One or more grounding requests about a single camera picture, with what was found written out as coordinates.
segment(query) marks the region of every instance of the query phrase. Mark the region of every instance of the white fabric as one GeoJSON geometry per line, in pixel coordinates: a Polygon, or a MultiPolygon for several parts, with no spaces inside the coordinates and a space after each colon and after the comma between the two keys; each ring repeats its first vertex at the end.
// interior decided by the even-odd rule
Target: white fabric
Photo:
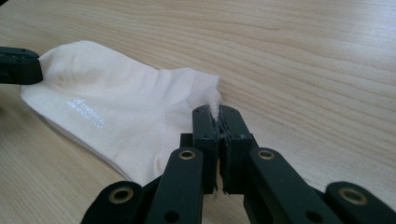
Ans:
{"type": "Polygon", "coordinates": [[[218,113],[219,78],[190,68],[157,70],[89,41],[40,57],[44,80],[21,98],[68,136],[140,185],[162,174],[191,111],[218,113]]]}

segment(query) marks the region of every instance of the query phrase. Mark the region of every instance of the light wood surface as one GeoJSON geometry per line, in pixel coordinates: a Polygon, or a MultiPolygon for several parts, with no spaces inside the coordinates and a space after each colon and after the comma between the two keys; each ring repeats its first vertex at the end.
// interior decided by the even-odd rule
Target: light wood surface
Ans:
{"type": "MultiPolygon", "coordinates": [[[[0,46],[39,54],[91,40],[156,68],[219,75],[261,147],[319,189],[346,180],[396,209],[396,4],[376,0],[22,1],[0,46]]],[[[0,223],[79,223],[122,176],[0,85],[0,223]]],[[[205,196],[204,223],[248,223],[205,196]]]]}

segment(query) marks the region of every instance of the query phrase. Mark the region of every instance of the sock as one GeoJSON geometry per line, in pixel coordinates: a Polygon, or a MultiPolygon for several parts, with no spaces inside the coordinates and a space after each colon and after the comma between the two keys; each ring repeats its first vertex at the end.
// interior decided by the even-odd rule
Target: sock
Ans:
{"type": "Polygon", "coordinates": [[[190,68],[157,70],[90,41],[39,58],[44,80],[21,98],[57,129],[142,186],[163,173],[191,111],[218,114],[219,78],[190,68]]]}

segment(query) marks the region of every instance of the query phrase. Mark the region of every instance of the wood grain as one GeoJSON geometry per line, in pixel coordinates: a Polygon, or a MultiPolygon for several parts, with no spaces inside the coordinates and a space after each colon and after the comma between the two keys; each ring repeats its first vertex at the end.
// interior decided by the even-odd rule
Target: wood grain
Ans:
{"type": "MultiPolygon", "coordinates": [[[[225,105],[311,186],[359,184],[396,209],[393,1],[8,1],[0,46],[42,54],[87,39],[156,68],[220,76],[225,105]]],[[[122,177],[0,86],[0,222],[77,223],[122,177]]],[[[205,196],[204,223],[248,223],[205,196]]]]}

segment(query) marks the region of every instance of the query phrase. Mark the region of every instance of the black clamp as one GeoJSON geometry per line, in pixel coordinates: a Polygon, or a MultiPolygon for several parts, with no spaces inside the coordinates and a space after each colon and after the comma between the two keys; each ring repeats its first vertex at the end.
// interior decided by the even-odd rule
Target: black clamp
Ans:
{"type": "Polygon", "coordinates": [[[0,47],[0,83],[32,85],[42,81],[38,57],[29,49],[0,47]]]}
{"type": "Polygon", "coordinates": [[[221,105],[192,111],[162,176],[145,187],[121,181],[105,188],[82,223],[201,223],[203,194],[217,188],[244,194],[251,223],[396,223],[395,212],[368,190],[347,182],[325,193],[308,186],[275,150],[259,147],[240,113],[221,105]]]}

